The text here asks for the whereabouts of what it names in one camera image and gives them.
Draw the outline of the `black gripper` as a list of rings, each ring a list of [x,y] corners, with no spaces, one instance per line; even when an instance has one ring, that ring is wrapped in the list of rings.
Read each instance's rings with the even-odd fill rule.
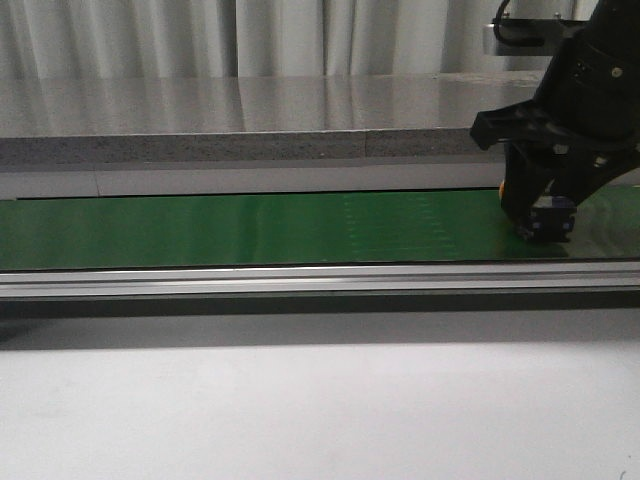
[[[639,167],[639,3],[598,2],[562,41],[534,97],[478,113],[470,135],[483,150],[508,142],[500,202],[516,233],[561,242],[561,197],[578,206]],[[516,142],[570,148],[553,179],[534,162],[550,150]]]

